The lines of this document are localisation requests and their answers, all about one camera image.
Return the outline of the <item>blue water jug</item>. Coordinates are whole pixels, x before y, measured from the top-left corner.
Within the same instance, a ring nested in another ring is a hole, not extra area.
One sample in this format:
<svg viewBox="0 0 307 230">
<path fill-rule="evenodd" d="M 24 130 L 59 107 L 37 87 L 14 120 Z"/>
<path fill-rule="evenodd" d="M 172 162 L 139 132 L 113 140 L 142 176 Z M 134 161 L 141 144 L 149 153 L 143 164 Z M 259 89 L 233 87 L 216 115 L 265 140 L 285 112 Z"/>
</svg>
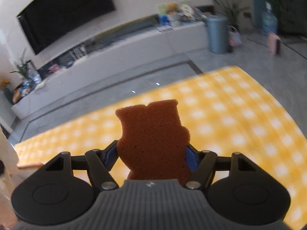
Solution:
<svg viewBox="0 0 307 230">
<path fill-rule="evenodd" d="M 265 7 L 265 11 L 262 12 L 262 34 L 277 34 L 278 20 L 272 12 L 272 6 L 269 2 L 266 2 Z"/>
</svg>

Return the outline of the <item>brown bear-shaped sponge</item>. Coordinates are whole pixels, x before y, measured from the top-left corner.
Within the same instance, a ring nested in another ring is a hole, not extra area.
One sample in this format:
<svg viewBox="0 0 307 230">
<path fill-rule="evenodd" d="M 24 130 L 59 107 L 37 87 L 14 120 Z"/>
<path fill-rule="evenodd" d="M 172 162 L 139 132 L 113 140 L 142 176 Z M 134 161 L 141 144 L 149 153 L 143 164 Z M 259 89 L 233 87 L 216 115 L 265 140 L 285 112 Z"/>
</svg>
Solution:
<svg viewBox="0 0 307 230">
<path fill-rule="evenodd" d="M 177 179 L 184 185 L 191 177 L 185 161 L 191 138 L 177 105 L 177 100 L 163 100 L 116 110 L 122 126 L 116 148 L 130 170 L 129 180 Z"/>
</svg>

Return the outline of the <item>yellow checkered tablecloth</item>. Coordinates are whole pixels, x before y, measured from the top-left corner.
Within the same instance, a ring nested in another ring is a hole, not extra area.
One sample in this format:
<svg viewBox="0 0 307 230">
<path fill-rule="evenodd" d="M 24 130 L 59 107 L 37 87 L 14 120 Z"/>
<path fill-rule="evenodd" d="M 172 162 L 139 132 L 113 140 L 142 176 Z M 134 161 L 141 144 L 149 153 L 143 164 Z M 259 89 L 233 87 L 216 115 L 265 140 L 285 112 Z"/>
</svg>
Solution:
<svg viewBox="0 0 307 230">
<path fill-rule="evenodd" d="M 306 225 L 306 137 L 282 105 L 239 67 L 224 67 L 80 116 L 15 145 L 19 165 L 46 163 L 59 152 L 82 155 L 120 138 L 116 110 L 176 99 L 181 123 L 198 150 L 241 152 L 287 188 L 292 229 Z"/>
</svg>

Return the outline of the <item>pink woven handbag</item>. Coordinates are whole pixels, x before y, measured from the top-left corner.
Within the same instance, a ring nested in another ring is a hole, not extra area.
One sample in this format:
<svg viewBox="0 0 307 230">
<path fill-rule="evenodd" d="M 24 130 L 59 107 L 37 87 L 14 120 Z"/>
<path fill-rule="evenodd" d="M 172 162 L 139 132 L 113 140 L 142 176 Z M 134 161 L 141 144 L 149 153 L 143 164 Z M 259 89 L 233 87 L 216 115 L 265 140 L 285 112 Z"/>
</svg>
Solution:
<svg viewBox="0 0 307 230">
<path fill-rule="evenodd" d="M 241 46 L 243 43 L 242 43 L 242 40 L 241 40 L 241 35 L 238 32 L 238 30 L 231 25 L 228 26 L 228 29 L 229 29 L 229 44 L 230 44 L 230 46 L 233 47 L 233 48 Z"/>
</svg>

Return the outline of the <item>white wifi router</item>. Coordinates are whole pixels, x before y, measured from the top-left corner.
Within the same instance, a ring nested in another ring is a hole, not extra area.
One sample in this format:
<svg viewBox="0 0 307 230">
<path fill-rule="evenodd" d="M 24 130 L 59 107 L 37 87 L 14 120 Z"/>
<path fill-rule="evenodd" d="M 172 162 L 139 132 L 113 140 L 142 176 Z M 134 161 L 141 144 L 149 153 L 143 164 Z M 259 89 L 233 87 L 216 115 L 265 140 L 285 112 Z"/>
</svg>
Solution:
<svg viewBox="0 0 307 230">
<path fill-rule="evenodd" d="M 88 54 L 85 48 L 85 45 L 81 44 L 75 48 L 72 48 L 68 51 L 73 61 L 85 60 L 88 58 Z"/>
</svg>

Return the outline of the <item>green potted floor plant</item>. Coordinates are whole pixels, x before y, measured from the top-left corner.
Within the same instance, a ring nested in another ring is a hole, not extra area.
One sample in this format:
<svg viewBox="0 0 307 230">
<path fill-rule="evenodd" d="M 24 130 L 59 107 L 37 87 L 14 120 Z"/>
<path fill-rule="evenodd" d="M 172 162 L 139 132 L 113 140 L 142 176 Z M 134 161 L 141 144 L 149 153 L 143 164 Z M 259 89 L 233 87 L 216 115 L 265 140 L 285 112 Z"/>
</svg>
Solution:
<svg viewBox="0 0 307 230">
<path fill-rule="evenodd" d="M 250 10 L 250 6 L 242 6 L 246 0 L 213 0 L 228 17 L 229 25 L 239 30 L 239 16 Z"/>
</svg>

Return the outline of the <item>blue-grey trash bin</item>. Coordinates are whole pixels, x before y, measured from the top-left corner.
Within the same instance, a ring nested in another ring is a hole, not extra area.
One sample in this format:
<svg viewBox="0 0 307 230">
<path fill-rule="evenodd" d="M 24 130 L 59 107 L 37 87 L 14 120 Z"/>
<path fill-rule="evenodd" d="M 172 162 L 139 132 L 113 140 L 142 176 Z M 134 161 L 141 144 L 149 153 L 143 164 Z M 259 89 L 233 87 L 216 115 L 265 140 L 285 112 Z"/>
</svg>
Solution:
<svg viewBox="0 0 307 230">
<path fill-rule="evenodd" d="M 207 18 L 209 50 L 212 53 L 226 53 L 229 48 L 228 18 L 223 14 Z"/>
</svg>

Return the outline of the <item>pink space heater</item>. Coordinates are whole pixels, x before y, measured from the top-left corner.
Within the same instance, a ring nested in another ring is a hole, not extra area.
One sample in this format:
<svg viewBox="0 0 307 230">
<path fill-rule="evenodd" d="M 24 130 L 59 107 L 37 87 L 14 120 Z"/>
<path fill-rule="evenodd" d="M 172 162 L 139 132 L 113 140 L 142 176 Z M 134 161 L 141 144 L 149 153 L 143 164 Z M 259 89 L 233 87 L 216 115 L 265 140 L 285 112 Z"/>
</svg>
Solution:
<svg viewBox="0 0 307 230">
<path fill-rule="evenodd" d="M 281 53 L 281 39 L 278 35 L 273 32 L 270 32 L 267 39 L 267 47 L 269 52 L 276 56 Z"/>
</svg>

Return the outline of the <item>black wall television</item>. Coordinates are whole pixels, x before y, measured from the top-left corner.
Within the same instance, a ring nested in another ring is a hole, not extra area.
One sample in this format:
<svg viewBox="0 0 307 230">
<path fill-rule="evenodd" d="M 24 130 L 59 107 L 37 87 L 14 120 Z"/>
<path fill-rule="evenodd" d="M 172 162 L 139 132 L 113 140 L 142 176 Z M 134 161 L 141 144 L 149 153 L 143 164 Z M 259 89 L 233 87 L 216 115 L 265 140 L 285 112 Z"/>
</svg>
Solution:
<svg viewBox="0 0 307 230">
<path fill-rule="evenodd" d="M 68 32 L 115 9 L 113 0 L 34 0 L 17 18 L 37 55 Z"/>
</svg>

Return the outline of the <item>dark cabinet with plants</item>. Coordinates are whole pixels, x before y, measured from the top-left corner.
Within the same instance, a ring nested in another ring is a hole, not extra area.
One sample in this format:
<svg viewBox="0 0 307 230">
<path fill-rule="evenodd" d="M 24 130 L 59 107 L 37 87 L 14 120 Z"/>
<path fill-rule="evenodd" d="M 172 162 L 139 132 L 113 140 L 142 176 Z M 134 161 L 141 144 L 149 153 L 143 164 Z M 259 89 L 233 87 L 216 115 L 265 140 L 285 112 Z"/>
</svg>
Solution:
<svg viewBox="0 0 307 230">
<path fill-rule="evenodd" d="M 268 0 L 282 35 L 306 36 L 306 0 Z"/>
</svg>

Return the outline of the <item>teddy bear on console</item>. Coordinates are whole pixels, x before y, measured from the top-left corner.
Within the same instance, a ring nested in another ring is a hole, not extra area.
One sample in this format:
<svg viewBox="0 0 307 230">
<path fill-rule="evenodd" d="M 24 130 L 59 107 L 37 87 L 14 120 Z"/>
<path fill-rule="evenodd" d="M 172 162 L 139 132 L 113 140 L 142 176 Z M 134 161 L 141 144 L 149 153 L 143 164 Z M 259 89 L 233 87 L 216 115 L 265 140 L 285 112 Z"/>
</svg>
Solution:
<svg viewBox="0 0 307 230">
<path fill-rule="evenodd" d="M 167 3 L 165 5 L 165 13 L 168 15 L 177 14 L 178 13 L 177 3 Z"/>
</svg>

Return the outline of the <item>green plant in vase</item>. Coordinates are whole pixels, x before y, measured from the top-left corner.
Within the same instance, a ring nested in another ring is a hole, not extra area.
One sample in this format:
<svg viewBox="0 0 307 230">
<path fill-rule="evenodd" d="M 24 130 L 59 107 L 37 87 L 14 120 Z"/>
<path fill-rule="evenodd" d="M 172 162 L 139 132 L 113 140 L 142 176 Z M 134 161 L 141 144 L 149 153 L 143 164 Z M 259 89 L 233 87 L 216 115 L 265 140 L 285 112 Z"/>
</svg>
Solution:
<svg viewBox="0 0 307 230">
<path fill-rule="evenodd" d="M 29 87 L 30 91 L 33 91 L 35 87 L 42 82 L 42 78 L 37 69 L 34 67 L 32 61 L 25 60 L 25 55 L 26 48 L 24 48 L 21 57 L 17 61 L 14 61 L 16 70 L 12 71 L 12 73 L 20 74 L 23 78 L 24 85 Z"/>
</svg>

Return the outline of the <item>white marble TV console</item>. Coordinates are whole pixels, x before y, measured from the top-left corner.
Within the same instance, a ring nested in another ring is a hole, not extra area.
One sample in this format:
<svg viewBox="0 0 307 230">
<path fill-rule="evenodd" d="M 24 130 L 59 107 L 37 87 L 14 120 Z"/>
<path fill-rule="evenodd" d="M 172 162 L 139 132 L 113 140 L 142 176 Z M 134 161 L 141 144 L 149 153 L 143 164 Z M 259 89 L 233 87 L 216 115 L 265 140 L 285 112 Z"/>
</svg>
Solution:
<svg viewBox="0 0 307 230">
<path fill-rule="evenodd" d="M 120 40 L 102 51 L 83 57 L 68 69 L 47 78 L 43 87 L 13 105 L 11 110 L 24 119 L 43 107 L 99 80 L 134 67 L 208 46 L 203 22 L 188 23 L 159 31 L 154 28 Z"/>
</svg>

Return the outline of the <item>dried yellow flowers vase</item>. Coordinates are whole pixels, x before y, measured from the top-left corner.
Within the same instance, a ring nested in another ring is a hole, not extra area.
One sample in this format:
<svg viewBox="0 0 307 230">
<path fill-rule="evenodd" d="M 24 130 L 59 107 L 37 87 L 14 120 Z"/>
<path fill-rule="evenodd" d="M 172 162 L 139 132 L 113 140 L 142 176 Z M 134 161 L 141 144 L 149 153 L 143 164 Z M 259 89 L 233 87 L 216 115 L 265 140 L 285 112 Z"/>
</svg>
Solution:
<svg viewBox="0 0 307 230">
<path fill-rule="evenodd" d="M 0 78 L 0 89 L 3 90 L 6 99 L 9 101 L 10 104 L 14 105 L 13 103 L 13 93 L 8 89 L 8 85 L 10 84 L 9 80 Z"/>
</svg>

